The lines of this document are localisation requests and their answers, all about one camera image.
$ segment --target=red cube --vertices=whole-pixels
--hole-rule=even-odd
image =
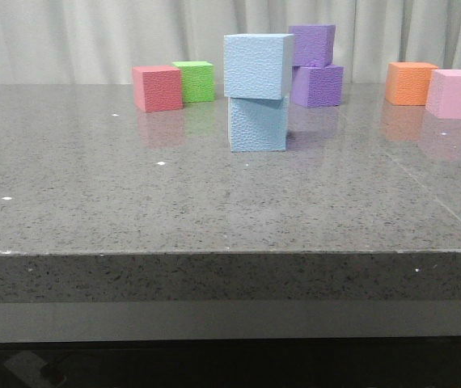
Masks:
[[[182,72],[169,65],[132,69],[135,104],[144,112],[182,109]]]

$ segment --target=green cube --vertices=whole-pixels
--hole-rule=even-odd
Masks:
[[[182,100],[185,103],[214,101],[214,67],[205,61],[173,62],[182,70]]]

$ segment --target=black floor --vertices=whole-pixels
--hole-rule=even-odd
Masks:
[[[1,388],[28,350],[63,387],[461,387],[461,337],[4,344]]]

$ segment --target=cube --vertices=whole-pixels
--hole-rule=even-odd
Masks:
[[[434,70],[426,110],[439,119],[461,119],[461,70]]]
[[[229,99],[232,151],[286,150],[289,99]]]
[[[425,105],[436,65],[427,62],[391,62],[385,82],[385,99],[394,105]]]
[[[306,108],[340,105],[344,67],[294,67],[290,101]]]
[[[333,24],[289,26],[288,32],[295,35],[294,66],[331,65],[335,29]]]
[[[224,40],[225,96],[284,99],[291,88],[293,35],[238,34]]]
[[[182,100],[185,103],[214,101],[214,67],[205,61],[173,62],[182,70]]]
[[[169,66],[138,66],[132,69],[135,104],[144,112],[182,109],[182,74]]]

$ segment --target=orange cube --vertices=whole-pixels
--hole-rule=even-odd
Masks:
[[[390,62],[385,82],[385,99],[394,105],[425,105],[432,70],[426,62]]]

